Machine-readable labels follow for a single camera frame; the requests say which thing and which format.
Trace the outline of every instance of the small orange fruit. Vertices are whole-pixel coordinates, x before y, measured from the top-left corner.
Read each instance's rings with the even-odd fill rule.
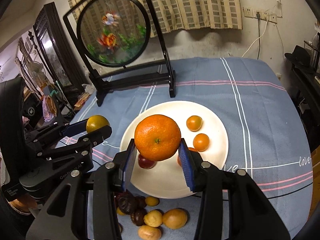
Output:
[[[187,119],[187,127],[190,131],[193,131],[193,132],[199,131],[201,126],[202,126],[202,118],[201,117],[199,117],[197,115],[193,115]]]
[[[189,149],[189,151],[197,152],[197,150],[192,147],[188,147],[188,149]]]
[[[198,152],[205,151],[210,143],[209,137],[204,133],[199,133],[193,139],[193,147],[196,148]]]
[[[192,147],[188,147],[188,149],[189,149],[190,151],[193,151],[193,152],[198,152],[196,149],[194,149],[194,148],[192,148]],[[180,160],[179,155],[178,155],[178,158],[177,158],[177,162],[178,162],[178,164],[182,167],[182,165],[181,165],[181,160]]]
[[[143,157],[160,162],[176,153],[181,142],[181,132],[173,119],[162,114],[154,114],[137,125],[134,142]]]

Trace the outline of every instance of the chestnut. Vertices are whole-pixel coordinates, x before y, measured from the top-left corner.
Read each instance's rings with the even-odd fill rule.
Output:
[[[143,196],[136,196],[136,199],[138,201],[138,208],[145,208],[146,207],[146,201],[145,201],[145,197]]]
[[[138,201],[133,195],[127,194],[119,198],[118,206],[122,213],[130,215],[137,209]]]
[[[144,225],[143,217],[147,214],[147,211],[143,209],[137,209],[133,214],[130,215],[131,221],[138,227]]]

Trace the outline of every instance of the pink stripe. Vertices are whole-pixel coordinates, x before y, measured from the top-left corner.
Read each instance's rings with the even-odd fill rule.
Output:
[[[67,137],[67,138],[68,138],[68,140],[65,139],[65,138],[64,138],[64,139],[67,140],[67,141],[73,140],[73,141],[76,141],[76,142],[77,142],[77,140],[75,140],[75,139],[73,139],[73,138],[70,138],[70,137]],[[110,160],[113,160],[113,158],[109,157],[108,155],[105,155],[105,154],[102,153],[102,152],[97,151],[96,149],[92,149],[92,150],[93,150],[94,152],[100,153],[101,155],[107,157],[107,158],[110,159]],[[100,156],[98,156],[98,155],[96,155],[96,154],[94,154],[94,153],[92,153],[92,154],[105,161],[105,159],[101,158]]]
[[[302,182],[304,182],[304,181],[306,181],[306,180],[308,180],[308,179],[312,179],[312,178],[313,178],[313,176],[310,176],[310,177],[308,177],[308,178],[306,178],[306,179],[300,180],[300,181],[295,182],[295,183],[293,183],[293,184],[285,185],[285,186],[282,186],[282,187],[276,187],[276,188],[262,189],[262,191],[271,191],[271,190],[277,190],[277,189],[283,189],[283,188],[287,188],[287,187],[292,187],[292,186],[294,186],[294,185],[300,184],[300,183],[302,183]]]
[[[230,85],[231,83],[188,83],[188,84],[181,84],[181,83],[176,83],[176,86],[177,87],[181,87],[181,86],[192,86],[192,85],[207,85],[207,86],[216,86],[216,85]],[[158,88],[161,88],[161,87],[168,87],[169,85],[165,84],[165,85],[158,85]],[[279,87],[276,87],[274,85],[271,85],[271,84],[237,84],[237,86],[270,86],[270,87],[273,87],[273,88],[276,88],[276,89],[280,89],[282,91],[286,91],[285,89],[283,88],[279,88]]]
[[[265,82],[265,83],[260,83],[260,82],[251,82],[251,84],[249,82],[246,83],[239,83],[239,82],[230,82],[230,81],[216,81],[216,82],[210,82],[210,81],[192,81],[192,82],[177,82],[176,86],[192,86],[192,85],[208,85],[208,86],[216,86],[216,85],[237,85],[237,86],[270,86],[273,88],[277,88],[280,89],[282,91],[286,91],[284,88],[275,85],[273,83],[270,82]],[[158,88],[161,87],[168,87],[168,84],[164,84],[164,85],[158,85]]]
[[[285,183],[285,182],[288,182],[288,181],[291,181],[291,180],[295,180],[295,179],[300,179],[304,176],[307,176],[309,174],[311,174],[312,171],[308,172],[308,173],[305,173],[305,174],[302,174],[300,176],[297,176],[297,177],[294,177],[294,178],[291,178],[291,179],[285,179],[285,180],[281,180],[281,181],[275,181],[275,182],[269,182],[269,183],[260,183],[260,184],[257,184],[258,186],[268,186],[268,185],[274,185],[274,184],[279,184],[279,183]]]
[[[207,81],[207,80],[194,80],[194,81],[183,81],[183,82],[177,82],[177,84],[195,84],[195,83],[228,83],[228,84],[269,84],[275,87],[278,87],[280,89],[284,89],[284,87],[281,87],[279,85],[273,84],[271,82],[266,82],[266,81],[230,81],[230,80],[214,80],[214,81]]]
[[[230,80],[214,80],[214,81],[207,81],[207,80],[195,80],[195,81],[184,81],[184,82],[178,82],[178,84],[188,84],[188,83],[220,83],[220,82],[226,82],[226,83],[233,83],[233,84],[241,84],[241,83],[254,83],[254,84],[258,84],[258,83],[262,83],[262,84],[270,84],[279,88],[284,89],[284,87],[273,84],[271,82],[266,82],[266,81],[230,81]]]

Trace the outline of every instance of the orange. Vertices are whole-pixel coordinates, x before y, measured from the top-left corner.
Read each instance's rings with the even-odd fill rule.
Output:
[[[193,151],[193,152],[198,152],[196,149],[194,149],[194,148],[192,148],[192,147],[188,147],[188,149],[189,149],[190,151]],[[177,158],[177,162],[178,162],[178,164],[182,167],[182,164],[181,164],[181,160],[180,160],[179,155],[178,155],[178,158]]]
[[[103,126],[109,125],[109,121],[102,115],[93,115],[87,120],[86,130],[87,133],[93,132]]]
[[[134,131],[134,142],[140,154],[160,162],[171,158],[179,148],[181,132],[170,117],[154,114],[143,119]]]
[[[202,118],[197,115],[192,115],[187,119],[186,124],[190,131],[199,131],[202,126]]]
[[[209,147],[210,139],[204,133],[199,133],[193,139],[193,147],[196,148],[198,152],[203,152]]]

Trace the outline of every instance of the orange goldfish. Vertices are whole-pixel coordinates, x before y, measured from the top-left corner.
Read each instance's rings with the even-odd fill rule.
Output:
[[[110,33],[108,36],[105,34],[102,34],[101,38],[98,38],[97,41],[100,45],[107,47],[112,52],[115,51],[115,46],[117,46],[116,36],[113,33]]]

